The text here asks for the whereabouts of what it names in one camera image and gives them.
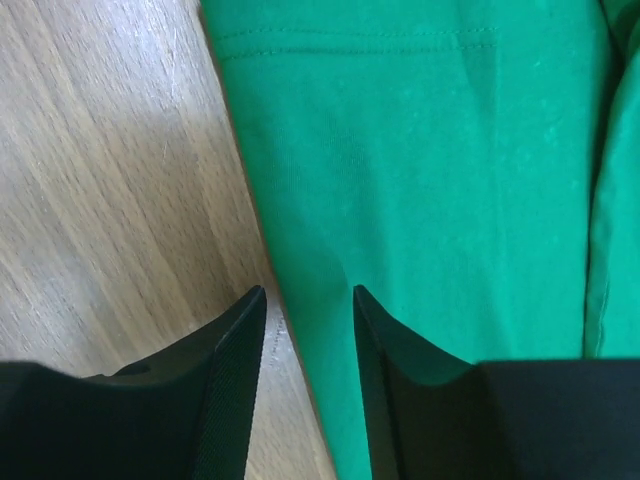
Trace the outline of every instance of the wooden floor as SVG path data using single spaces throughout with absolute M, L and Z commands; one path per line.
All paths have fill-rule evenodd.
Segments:
M 113 373 L 274 282 L 196 0 L 0 0 L 0 358 Z M 335 478 L 279 308 L 247 478 Z

